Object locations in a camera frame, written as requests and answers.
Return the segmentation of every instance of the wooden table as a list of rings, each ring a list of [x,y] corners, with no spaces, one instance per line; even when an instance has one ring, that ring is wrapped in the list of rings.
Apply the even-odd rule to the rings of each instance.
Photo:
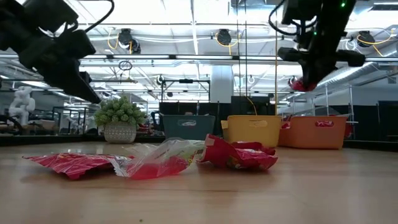
[[[112,172],[70,181],[21,156],[127,154],[102,142],[0,148],[4,224],[396,224],[398,154],[279,149],[268,173],[192,165],[178,176],[129,180]]]

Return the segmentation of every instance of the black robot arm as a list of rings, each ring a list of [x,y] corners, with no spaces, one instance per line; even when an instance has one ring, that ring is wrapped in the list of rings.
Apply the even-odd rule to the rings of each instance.
[[[99,96],[90,87],[90,76],[79,72],[80,61],[95,54],[86,32],[98,25],[102,18],[86,31],[77,30],[78,15],[63,0],[27,0],[20,5],[15,0],[0,1],[0,50],[11,48],[28,69],[36,69],[49,85],[65,93],[92,103]],[[51,37],[42,30],[55,33],[65,24],[59,37]]]
[[[287,47],[278,50],[282,60],[298,62],[302,66],[303,77],[298,80],[299,85],[292,85],[293,89],[313,90],[330,72],[336,70],[337,61],[348,62],[352,67],[364,64],[364,55],[352,50],[337,50],[341,38],[346,35],[345,27],[355,3],[356,0],[282,0],[275,7],[273,12],[284,4],[282,23],[297,26],[296,32],[285,35],[296,35],[298,50]],[[313,22],[306,25],[306,21],[311,20]],[[271,15],[269,22],[274,26]]]

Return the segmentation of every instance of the green plant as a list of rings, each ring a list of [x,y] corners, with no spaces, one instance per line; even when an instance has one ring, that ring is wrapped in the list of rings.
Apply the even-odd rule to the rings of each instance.
[[[95,123],[105,126],[110,122],[122,121],[132,125],[145,122],[145,113],[135,103],[130,103],[127,97],[101,102],[101,109],[95,115]]]

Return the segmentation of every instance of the white planter pot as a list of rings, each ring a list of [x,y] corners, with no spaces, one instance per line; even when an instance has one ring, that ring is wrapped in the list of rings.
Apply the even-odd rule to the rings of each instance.
[[[126,122],[110,122],[105,126],[105,140],[113,144],[132,143],[137,134],[137,128]]]

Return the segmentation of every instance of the crumpled plastic bag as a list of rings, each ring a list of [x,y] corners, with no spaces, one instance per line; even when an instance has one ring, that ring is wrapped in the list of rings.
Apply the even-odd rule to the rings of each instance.
[[[209,161],[222,168],[267,170],[277,162],[278,157],[266,153],[269,149],[261,150],[261,147],[257,142],[229,144],[216,136],[208,135],[206,149],[199,162]]]
[[[131,161],[109,159],[116,175],[132,179],[153,179],[178,174],[193,161],[198,151],[205,148],[204,141],[168,139],[159,146],[138,144],[129,151],[144,153]]]
[[[34,161],[44,167],[53,169],[56,173],[66,174],[70,179],[79,179],[86,171],[98,169],[113,169],[112,161],[131,161],[133,157],[104,155],[104,154],[79,154],[58,153],[47,156],[23,157]]]

